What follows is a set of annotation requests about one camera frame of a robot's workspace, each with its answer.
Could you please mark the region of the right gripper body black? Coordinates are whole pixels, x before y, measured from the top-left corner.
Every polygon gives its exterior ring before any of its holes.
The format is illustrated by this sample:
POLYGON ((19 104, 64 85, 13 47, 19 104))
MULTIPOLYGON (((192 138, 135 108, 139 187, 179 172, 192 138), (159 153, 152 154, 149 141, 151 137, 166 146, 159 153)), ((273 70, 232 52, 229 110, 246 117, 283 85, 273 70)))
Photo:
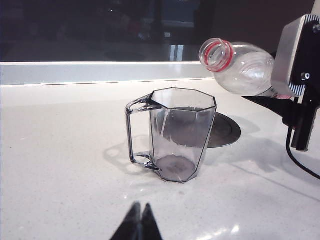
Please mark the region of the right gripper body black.
POLYGON ((294 105, 295 130, 291 146, 297 151, 308 149, 317 110, 320 108, 320 25, 308 23, 303 27, 292 74, 294 84, 304 85, 301 103, 294 105))

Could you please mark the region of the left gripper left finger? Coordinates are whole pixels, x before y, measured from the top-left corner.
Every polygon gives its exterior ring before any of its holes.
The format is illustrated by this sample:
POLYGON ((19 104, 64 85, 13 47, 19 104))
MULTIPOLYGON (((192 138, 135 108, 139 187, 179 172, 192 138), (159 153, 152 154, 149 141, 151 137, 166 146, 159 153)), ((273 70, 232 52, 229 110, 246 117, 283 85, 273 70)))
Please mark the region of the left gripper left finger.
POLYGON ((111 240, 141 240, 141 204, 134 202, 111 240))

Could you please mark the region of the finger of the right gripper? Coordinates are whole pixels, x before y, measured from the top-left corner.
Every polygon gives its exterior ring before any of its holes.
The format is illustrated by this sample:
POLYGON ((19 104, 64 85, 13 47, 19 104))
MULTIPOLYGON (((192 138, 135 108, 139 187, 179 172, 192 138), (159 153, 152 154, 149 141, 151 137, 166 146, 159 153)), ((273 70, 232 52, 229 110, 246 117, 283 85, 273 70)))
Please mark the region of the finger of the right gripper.
POLYGON ((292 100, 265 96, 243 96, 243 98, 279 115, 283 123, 297 122, 297 108, 292 100))
POLYGON ((320 17, 305 14, 287 24, 277 47, 271 85, 277 98, 320 96, 320 17))

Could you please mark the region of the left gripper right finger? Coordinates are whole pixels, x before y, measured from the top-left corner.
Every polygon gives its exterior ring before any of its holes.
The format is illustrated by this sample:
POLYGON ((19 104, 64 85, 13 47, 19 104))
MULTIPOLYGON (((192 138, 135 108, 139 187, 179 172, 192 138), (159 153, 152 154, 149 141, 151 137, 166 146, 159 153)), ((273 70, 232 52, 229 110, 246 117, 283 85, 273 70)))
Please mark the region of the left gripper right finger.
POLYGON ((138 227, 139 240, 162 240, 161 232, 157 225, 152 207, 149 203, 145 205, 142 218, 138 227))

